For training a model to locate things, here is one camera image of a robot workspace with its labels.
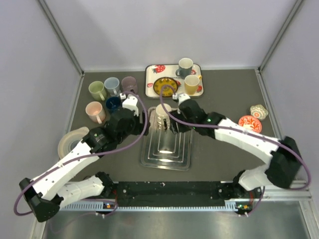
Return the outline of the light blue mug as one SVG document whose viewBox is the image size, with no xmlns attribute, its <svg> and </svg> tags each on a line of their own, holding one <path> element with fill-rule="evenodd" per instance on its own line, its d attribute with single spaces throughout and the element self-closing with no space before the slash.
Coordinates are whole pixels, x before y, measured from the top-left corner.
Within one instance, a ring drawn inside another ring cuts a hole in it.
<svg viewBox="0 0 319 239">
<path fill-rule="evenodd" d="M 119 96 L 121 93 L 120 90 L 120 81 L 116 77 L 109 77 L 104 81 L 104 87 L 110 96 Z"/>
</svg>

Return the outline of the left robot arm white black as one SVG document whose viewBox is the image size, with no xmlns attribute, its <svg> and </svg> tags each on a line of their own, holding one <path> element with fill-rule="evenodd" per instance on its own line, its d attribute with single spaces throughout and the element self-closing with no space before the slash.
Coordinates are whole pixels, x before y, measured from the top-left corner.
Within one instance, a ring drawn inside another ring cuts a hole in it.
<svg viewBox="0 0 319 239">
<path fill-rule="evenodd" d="M 98 172 L 88 179 L 71 182 L 80 171 L 101 157 L 124 151 L 133 145 L 118 148 L 128 136 L 135 135 L 138 142 L 147 134 L 147 110 L 137 115 L 134 110 L 120 108 L 111 115 L 104 126 L 91 129 L 80 142 L 48 171 L 36 178 L 20 181 L 20 198 L 24 198 L 30 212 L 38 222 L 46 222 L 61 208 L 89 198 L 109 197 L 114 190 L 110 176 Z"/>
</svg>

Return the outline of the purple mug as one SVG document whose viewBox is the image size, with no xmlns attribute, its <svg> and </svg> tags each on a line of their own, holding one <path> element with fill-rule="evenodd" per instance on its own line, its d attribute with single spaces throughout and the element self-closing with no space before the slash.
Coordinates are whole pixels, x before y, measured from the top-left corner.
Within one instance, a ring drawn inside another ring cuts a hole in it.
<svg viewBox="0 0 319 239">
<path fill-rule="evenodd" d="M 123 91 L 138 93 L 137 80 L 132 76 L 124 77 L 121 81 Z"/>
</svg>

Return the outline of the light green mug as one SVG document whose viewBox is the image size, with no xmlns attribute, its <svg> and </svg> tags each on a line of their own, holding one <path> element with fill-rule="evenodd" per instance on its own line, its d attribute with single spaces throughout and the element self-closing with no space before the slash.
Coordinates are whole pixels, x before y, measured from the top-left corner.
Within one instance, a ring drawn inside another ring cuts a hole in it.
<svg viewBox="0 0 319 239">
<path fill-rule="evenodd" d="M 93 99 L 96 101 L 105 101 L 107 98 L 107 92 L 105 90 L 104 83 L 101 81 L 92 82 L 89 85 L 88 90 Z"/>
</svg>

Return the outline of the pink mug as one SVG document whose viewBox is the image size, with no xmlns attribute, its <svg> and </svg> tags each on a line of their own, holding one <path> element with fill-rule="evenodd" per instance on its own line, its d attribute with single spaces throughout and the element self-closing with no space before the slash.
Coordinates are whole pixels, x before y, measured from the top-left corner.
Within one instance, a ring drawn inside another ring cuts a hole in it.
<svg viewBox="0 0 319 239">
<path fill-rule="evenodd" d="M 85 112 L 93 122 L 96 122 L 98 124 L 102 124 L 106 118 L 106 113 L 103 109 L 102 104 L 97 101 L 90 102 L 86 106 Z"/>
</svg>

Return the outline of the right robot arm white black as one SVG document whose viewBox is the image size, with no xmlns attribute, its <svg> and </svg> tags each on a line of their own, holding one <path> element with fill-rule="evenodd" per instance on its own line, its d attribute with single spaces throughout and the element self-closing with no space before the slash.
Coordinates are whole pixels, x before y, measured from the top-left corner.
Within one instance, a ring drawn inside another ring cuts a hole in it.
<svg viewBox="0 0 319 239">
<path fill-rule="evenodd" d="M 192 99 L 171 111 L 170 129 L 176 133 L 193 129 L 202 136 L 229 143 L 262 160 L 263 165 L 242 170 L 233 179 L 232 189 L 238 197 L 262 186 L 289 189 L 302 165 L 297 159 L 300 152 L 293 138 L 286 136 L 279 140 L 247 131 L 224 115 L 206 113 Z"/>
</svg>

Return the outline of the cream white mug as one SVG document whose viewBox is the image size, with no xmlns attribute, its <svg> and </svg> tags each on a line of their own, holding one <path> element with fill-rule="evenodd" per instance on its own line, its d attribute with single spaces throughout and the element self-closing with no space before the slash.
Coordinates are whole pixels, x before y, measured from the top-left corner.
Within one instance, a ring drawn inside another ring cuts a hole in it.
<svg viewBox="0 0 319 239">
<path fill-rule="evenodd" d="M 161 104 L 157 105 L 155 109 L 155 120 L 157 127 L 161 130 L 169 130 L 170 128 L 170 117 L 164 110 Z"/>
</svg>

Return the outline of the dark blue mug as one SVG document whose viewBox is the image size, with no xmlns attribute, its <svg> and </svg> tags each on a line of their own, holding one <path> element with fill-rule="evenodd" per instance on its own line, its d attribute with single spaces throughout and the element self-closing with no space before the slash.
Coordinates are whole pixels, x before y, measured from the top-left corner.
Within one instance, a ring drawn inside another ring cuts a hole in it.
<svg viewBox="0 0 319 239">
<path fill-rule="evenodd" d="M 113 96 L 109 97 L 106 102 L 105 106 L 110 114 L 114 113 L 119 107 L 122 106 L 122 101 L 119 97 Z"/>
</svg>

